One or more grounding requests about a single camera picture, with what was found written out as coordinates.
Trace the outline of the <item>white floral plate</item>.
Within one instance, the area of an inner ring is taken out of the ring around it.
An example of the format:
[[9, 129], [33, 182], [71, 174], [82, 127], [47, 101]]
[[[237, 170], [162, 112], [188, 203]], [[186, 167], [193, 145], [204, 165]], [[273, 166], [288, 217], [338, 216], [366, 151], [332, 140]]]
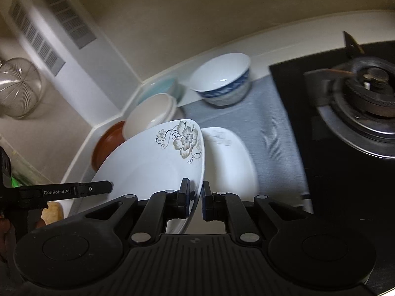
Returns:
[[145, 130], [123, 142], [103, 162], [94, 181], [113, 183], [109, 194], [76, 199], [74, 216], [126, 194], [139, 201], [164, 190], [179, 190], [183, 178], [199, 196], [205, 170], [205, 147], [199, 124], [174, 120]]
[[258, 175], [243, 141], [226, 128], [201, 131], [206, 149], [205, 179], [211, 191], [230, 192], [243, 201], [253, 201], [259, 194]]

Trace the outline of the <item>brown round plate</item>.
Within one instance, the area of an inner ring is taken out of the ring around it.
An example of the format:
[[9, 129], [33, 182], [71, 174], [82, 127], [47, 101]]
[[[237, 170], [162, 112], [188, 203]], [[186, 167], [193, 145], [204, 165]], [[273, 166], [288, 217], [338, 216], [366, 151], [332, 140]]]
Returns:
[[99, 139], [91, 158], [92, 169], [97, 172], [107, 157], [118, 148], [125, 139], [122, 129], [125, 121], [120, 121], [111, 126]]

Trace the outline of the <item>beige bowls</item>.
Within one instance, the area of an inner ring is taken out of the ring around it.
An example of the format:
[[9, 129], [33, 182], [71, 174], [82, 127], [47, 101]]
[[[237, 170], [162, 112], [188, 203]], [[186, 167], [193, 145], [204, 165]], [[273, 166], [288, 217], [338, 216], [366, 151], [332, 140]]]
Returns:
[[125, 140], [159, 124], [180, 120], [184, 113], [177, 100], [168, 93], [155, 94], [141, 102], [125, 120], [122, 136]]

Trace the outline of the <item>light blue bowl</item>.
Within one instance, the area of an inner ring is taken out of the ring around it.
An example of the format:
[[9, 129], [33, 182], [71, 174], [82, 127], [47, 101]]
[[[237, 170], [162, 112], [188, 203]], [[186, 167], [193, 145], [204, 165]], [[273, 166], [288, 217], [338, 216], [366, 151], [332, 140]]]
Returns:
[[178, 79], [175, 76], [165, 76], [160, 79], [156, 79], [143, 87], [137, 98], [137, 104], [144, 102], [146, 99], [158, 93], [167, 93], [179, 102], [183, 95], [183, 87], [179, 84]]

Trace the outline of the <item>blue white patterned bowl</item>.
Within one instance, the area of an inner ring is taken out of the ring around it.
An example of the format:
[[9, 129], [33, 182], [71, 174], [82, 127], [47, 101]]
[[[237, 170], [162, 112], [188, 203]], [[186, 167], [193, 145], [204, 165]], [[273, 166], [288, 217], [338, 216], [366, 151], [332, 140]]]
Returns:
[[231, 106], [249, 92], [251, 59], [243, 53], [217, 56], [197, 68], [189, 87], [213, 106]]

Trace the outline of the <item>wooden cutting board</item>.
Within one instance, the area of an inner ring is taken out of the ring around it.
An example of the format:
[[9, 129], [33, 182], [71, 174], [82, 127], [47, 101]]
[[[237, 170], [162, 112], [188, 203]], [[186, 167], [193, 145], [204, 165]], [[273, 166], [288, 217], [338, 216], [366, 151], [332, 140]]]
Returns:
[[48, 207], [41, 212], [41, 218], [46, 225], [61, 221], [64, 219], [64, 210], [58, 202], [48, 202]]

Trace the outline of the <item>grey counter mat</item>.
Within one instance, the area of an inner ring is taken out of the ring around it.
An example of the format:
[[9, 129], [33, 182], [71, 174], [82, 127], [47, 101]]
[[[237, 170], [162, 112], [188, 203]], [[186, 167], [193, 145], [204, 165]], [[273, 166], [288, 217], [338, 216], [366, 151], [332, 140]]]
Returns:
[[308, 193], [296, 140], [271, 76], [251, 84], [245, 98], [229, 107], [214, 107], [203, 100], [181, 107], [186, 118], [200, 127], [223, 127], [246, 145], [258, 175], [260, 193], [299, 207]]

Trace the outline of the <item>black gas stove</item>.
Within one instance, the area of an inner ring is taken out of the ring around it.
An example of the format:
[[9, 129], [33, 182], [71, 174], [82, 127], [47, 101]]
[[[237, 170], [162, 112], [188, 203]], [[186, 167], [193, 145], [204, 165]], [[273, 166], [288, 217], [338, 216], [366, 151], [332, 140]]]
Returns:
[[344, 47], [270, 67], [318, 217], [366, 223], [373, 289], [394, 287], [394, 42]]

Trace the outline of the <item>right vent grille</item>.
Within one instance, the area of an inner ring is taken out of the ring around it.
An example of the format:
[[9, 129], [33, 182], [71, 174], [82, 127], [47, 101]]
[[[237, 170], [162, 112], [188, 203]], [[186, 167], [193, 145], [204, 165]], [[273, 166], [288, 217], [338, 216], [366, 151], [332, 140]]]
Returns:
[[43, 1], [79, 50], [97, 38], [68, 0]]

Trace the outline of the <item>vent grille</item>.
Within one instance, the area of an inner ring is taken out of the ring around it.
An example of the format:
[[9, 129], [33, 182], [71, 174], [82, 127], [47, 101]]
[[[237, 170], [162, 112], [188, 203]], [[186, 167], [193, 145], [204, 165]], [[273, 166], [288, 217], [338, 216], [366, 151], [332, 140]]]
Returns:
[[58, 55], [52, 44], [30, 19], [20, 0], [12, 0], [9, 15], [48, 70], [54, 76], [57, 76], [66, 62]]
[[43, 1], [79, 50], [97, 38], [68, 0]]

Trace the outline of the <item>left vent grille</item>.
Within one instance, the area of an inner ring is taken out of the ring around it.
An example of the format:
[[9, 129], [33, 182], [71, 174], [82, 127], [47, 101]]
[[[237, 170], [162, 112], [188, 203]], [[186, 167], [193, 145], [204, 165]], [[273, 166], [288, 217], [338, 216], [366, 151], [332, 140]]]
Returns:
[[20, 0], [12, 0], [9, 15], [48, 70], [54, 76], [57, 76], [66, 62], [58, 55], [52, 44], [30, 19]]

